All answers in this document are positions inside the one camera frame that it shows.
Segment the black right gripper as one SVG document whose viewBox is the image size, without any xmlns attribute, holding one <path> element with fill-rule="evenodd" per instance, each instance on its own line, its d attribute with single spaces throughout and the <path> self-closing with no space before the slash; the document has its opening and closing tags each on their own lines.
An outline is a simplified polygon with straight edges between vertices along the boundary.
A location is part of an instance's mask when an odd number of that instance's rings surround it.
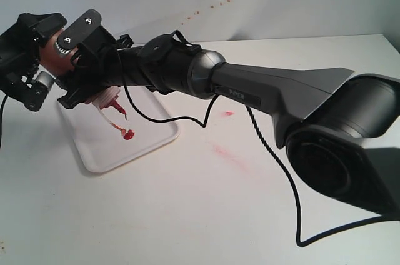
<svg viewBox="0 0 400 265">
<path fill-rule="evenodd" d="M 49 91 L 38 82 L 39 48 L 63 28 L 66 18 L 59 12 L 43 15 L 23 13 L 1 34 L 1 91 L 37 112 Z M 57 77 L 57 84 L 67 93 L 58 99 L 66 109 L 73 109 L 106 87 L 101 81 L 105 60 L 118 49 L 131 47 L 129 35 L 119 39 L 102 26 L 102 16 L 89 9 L 58 37 L 56 48 L 69 57 L 72 69 Z"/>
</svg>

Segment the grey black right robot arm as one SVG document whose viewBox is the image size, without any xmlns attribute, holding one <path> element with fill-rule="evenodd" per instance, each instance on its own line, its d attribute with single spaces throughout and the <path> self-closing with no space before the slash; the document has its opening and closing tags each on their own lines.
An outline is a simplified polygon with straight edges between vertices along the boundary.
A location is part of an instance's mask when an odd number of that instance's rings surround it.
<svg viewBox="0 0 400 265">
<path fill-rule="evenodd" d="M 1 34 L 1 90 L 38 111 L 52 83 L 67 109 L 112 86 L 224 96 L 272 117 L 276 146 L 327 197 L 399 218 L 399 79 L 351 70 L 231 64 L 180 31 L 143 46 L 114 37 L 101 15 L 72 24 L 56 12 L 20 14 Z"/>
</svg>

